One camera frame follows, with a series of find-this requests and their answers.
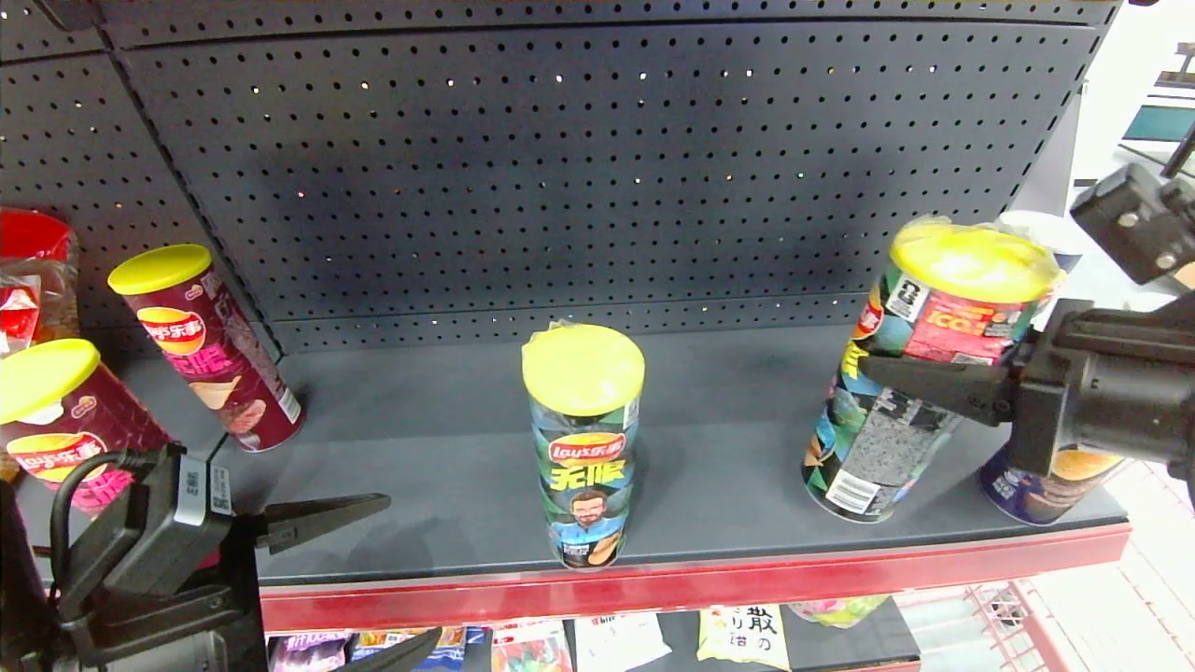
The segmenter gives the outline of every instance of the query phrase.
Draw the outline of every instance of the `potato chip can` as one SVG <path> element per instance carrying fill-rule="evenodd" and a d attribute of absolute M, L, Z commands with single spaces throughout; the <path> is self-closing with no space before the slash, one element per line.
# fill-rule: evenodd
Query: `potato chip can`
<path fill-rule="evenodd" d="M 522 356 L 552 550 L 571 569 L 607 567 L 626 540 L 643 353 L 613 329 L 553 323 Z"/>
<path fill-rule="evenodd" d="M 985 226 L 920 218 L 896 234 L 805 448 L 823 508 L 877 523 L 903 499 L 960 416 L 859 372 L 865 356 L 995 365 L 1029 328 L 1059 268 L 1050 252 Z"/>
<path fill-rule="evenodd" d="M 0 445 L 50 489 L 92 456 L 157 451 L 168 441 L 87 341 L 50 341 L 0 362 Z M 71 503 L 96 517 L 131 481 L 128 472 L 102 465 Z"/>
<path fill-rule="evenodd" d="M 201 245 L 171 245 L 108 276 L 203 405 L 250 452 L 294 436 L 304 409 Z"/>
<path fill-rule="evenodd" d="M 1029 525 L 1052 525 L 1103 483 L 1121 456 L 1071 447 L 1054 456 L 1049 476 L 1009 466 L 1005 444 L 979 470 L 979 484 L 992 503 Z"/>

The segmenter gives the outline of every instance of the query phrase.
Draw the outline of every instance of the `perforated metal panel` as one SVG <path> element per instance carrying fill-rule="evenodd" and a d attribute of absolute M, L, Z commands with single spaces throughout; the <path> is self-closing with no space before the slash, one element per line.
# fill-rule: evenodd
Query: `perforated metal panel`
<path fill-rule="evenodd" d="M 160 355 L 108 273 L 151 248 L 210 239 L 112 62 L 94 54 L 5 65 L 0 104 L 0 203 L 75 231 L 80 320 L 105 356 Z"/>
<path fill-rule="evenodd" d="M 940 22 L 1032 22 L 1107 24 L 1119 2 L 1090 0 L 960 1 L 925 0 L 688 0 L 666 2 L 427 2 L 356 0 L 288 2 L 272 0 L 104 0 L 108 31 L 122 45 L 364 30 L 523 28 L 559 24 L 729 22 L 776 19 L 930 19 Z"/>
<path fill-rule="evenodd" d="M 1097 39 L 735 23 L 125 57 L 261 307 L 295 320 L 863 291 L 912 216 L 999 212 Z"/>
<path fill-rule="evenodd" d="M 0 0 L 0 62 L 103 49 L 94 29 L 63 32 L 30 0 Z"/>
<path fill-rule="evenodd" d="M 857 299 L 887 237 L 917 214 L 974 221 L 1006 204 L 1116 10 L 102 5 L 139 98 L 124 97 L 106 54 L 88 56 L 104 81 L 38 90 L 32 75 L 73 61 L 55 57 L 66 33 L 45 32 L 56 39 L 5 68 L 22 74 L 6 80 L 5 104 L 25 96 L 17 81 L 45 100 L 99 87 L 106 114 L 137 120 L 121 124 L 143 134 L 118 138 L 129 159 L 153 159 L 140 172 L 55 165 L 122 154 L 108 138 L 69 135 L 78 117 L 13 108 L 8 135 L 53 138 L 25 141 L 33 161 L 6 142 L 6 169 L 24 165 L 5 170 L 0 195 L 81 227 L 90 324 L 128 324 L 102 282 L 121 258 L 219 242 L 290 350 L 521 338 L 568 314 L 631 331 L 850 320 L 853 310 L 810 301 Z M 36 11 L 22 16 L 37 23 L 29 36 L 54 31 Z M 93 33 L 71 36 L 103 48 Z M 711 310 L 722 317 L 676 318 Z M 111 336 L 122 349 L 135 341 Z"/>

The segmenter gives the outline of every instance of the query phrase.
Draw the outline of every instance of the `white label sticker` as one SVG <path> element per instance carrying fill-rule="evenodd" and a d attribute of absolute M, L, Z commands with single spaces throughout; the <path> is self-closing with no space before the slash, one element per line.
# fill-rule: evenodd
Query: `white label sticker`
<path fill-rule="evenodd" d="M 871 500 L 876 499 L 880 485 L 851 476 L 844 469 L 838 470 L 838 476 L 826 491 L 826 499 L 851 513 L 864 513 L 871 506 Z"/>
<path fill-rule="evenodd" d="M 223 466 L 210 465 L 212 474 L 212 511 L 232 515 L 232 481 Z"/>
<path fill-rule="evenodd" d="M 901 274 L 893 286 L 893 293 L 888 297 L 884 308 L 888 312 L 900 316 L 909 322 L 917 319 L 925 305 L 925 299 L 930 297 L 930 288 L 913 280 L 908 274 Z"/>
<path fill-rule="evenodd" d="M 174 521 L 200 527 L 208 515 L 208 465 L 194 457 L 178 460 L 178 503 Z"/>
<path fill-rule="evenodd" d="M 631 399 L 631 403 L 623 407 L 623 429 L 639 421 L 639 397 Z"/>
<path fill-rule="evenodd" d="M 294 424 L 295 421 L 299 420 L 299 413 L 302 408 L 299 405 L 299 399 L 295 398 L 290 387 L 287 387 L 282 392 L 282 398 L 278 399 L 278 405 L 282 407 L 282 413 L 287 415 L 287 420 L 290 421 L 290 424 Z"/>

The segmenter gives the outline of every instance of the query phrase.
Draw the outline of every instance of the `plastic wrap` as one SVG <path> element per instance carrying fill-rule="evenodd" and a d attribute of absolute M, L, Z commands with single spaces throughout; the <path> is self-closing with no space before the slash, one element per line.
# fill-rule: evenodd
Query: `plastic wrap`
<path fill-rule="evenodd" d="M 5 326 L 0 358 L 33 343 L 79 336 L 78 277 L 79 244 L 67 225 L 41 213 L 0 209 L 0 319 Z M 32 331 L 13 337 L 10 324 L 25 329 L 30 317 Z"/>
<path fill-rule="evenodd" d="M 811 623 L 831 628 L 853 628 L 872 611 L 884 604 L 889 595 L 863 595 L 832 600 L 789 603 L 793 613 Z"/>
<path fill-rule="evenodd" d="M 569 641 L 559 621 L 522 621 L 494 627 L 492 672 L 572 672 Z"/>

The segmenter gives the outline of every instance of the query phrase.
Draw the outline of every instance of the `white packaging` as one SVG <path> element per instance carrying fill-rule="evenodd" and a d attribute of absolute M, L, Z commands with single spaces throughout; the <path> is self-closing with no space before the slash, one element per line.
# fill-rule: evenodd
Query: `white packaging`
<path fill-rule="evenodd" d="M 655 613 L 620 613 L 574 621 L 577 672 L 626 672 L 672 653 Z"/>

